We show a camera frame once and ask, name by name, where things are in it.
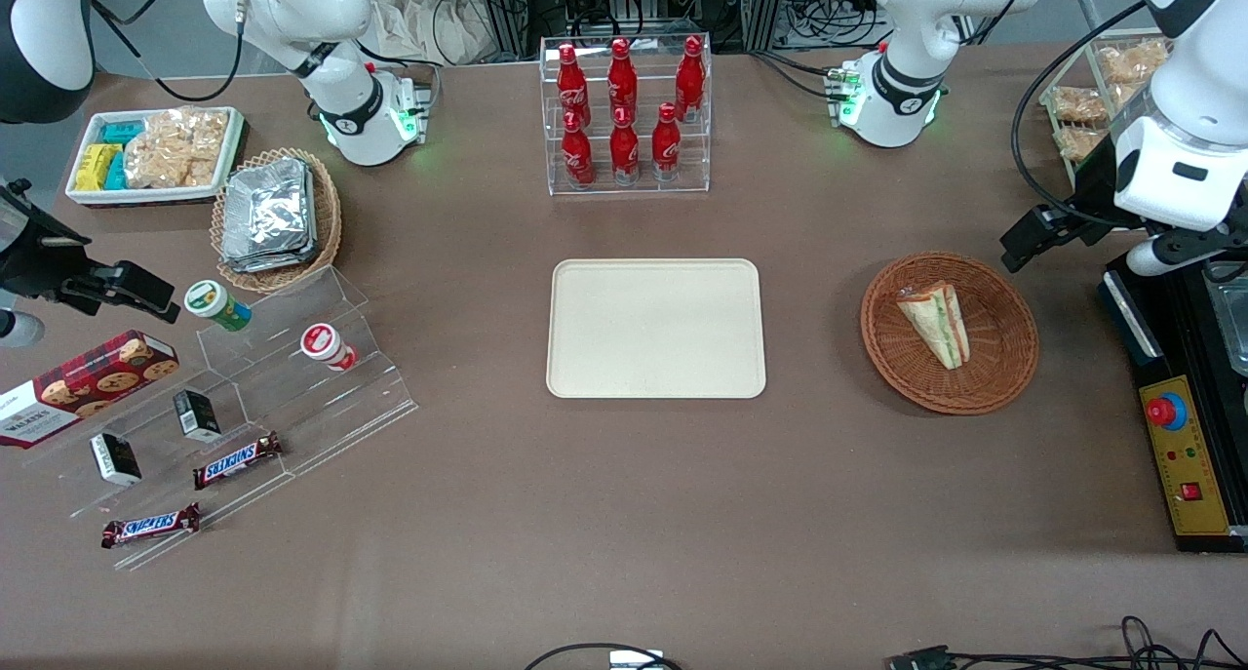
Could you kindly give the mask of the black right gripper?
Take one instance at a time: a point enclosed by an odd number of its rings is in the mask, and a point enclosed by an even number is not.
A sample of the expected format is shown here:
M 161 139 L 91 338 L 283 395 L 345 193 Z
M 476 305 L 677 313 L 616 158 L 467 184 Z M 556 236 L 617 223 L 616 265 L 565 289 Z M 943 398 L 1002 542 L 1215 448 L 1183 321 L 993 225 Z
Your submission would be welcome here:
M 122 260 L 91 271 L 86 245 L 56 217 L 27 200 L 31 182 L 2 182 L 2 289 L 26 299 L 57 301 L 81 314 L 97 316 L 104 304 L 134 307 L 173 324 L 181 314 L 173 284 Z

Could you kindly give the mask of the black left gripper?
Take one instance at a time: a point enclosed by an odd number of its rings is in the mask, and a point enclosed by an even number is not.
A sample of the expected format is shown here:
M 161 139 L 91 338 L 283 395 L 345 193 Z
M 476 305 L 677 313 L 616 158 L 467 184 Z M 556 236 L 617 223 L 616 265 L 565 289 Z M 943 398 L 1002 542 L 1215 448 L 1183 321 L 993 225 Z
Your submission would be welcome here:
M 1142 217 L 1114 206 L 1116 185 L 1114 143 L 1109 138 L 1102 138 L 1092 153 L 1075 168 L 1075 191 L 1071 196 L 1071 208 L 1102 222 L 1085 220 L 1078 227 L 1078 217 L 1071 217 L 1052 205 L 1035 205 L 1025 215 L 1025 227 L 1011 227 L 998 240 L 1003 269 L 1010 274 L 1018 273 L 1036 256 L 1046 253 L 1055 245 L 1065 245 L 1062 238 L 1073 228 L 1077 230 L 1077 238 L 1087 247 L 1098 245 L 1111 230 L 1147 230 L 1149 223 Z

